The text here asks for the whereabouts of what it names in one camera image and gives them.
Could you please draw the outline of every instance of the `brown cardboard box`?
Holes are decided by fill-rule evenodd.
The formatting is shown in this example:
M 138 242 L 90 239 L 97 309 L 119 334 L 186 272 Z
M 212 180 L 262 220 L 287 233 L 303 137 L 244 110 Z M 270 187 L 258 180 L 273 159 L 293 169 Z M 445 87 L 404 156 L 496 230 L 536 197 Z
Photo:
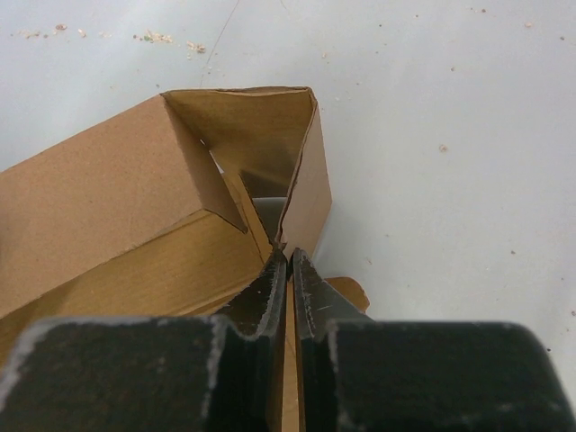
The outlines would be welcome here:
M 266 197 L 286 202 L 271 239 Z M 0 364 L 43 317 L 214 311 L 273 244 L 312 254 L 329 207 L 310 89 L 155 96 L 0 174 Z

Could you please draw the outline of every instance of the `cardboard box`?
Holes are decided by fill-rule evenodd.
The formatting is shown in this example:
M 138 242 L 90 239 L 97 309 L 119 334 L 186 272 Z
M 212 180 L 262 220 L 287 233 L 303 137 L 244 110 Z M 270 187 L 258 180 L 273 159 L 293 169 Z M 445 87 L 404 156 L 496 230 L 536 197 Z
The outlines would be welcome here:
M 330 202 L 308 88 L 173 91 L 85 130 L 0 174 L 0 363 L 48 316 L 214 311 L 272 245 L 312 254 Z

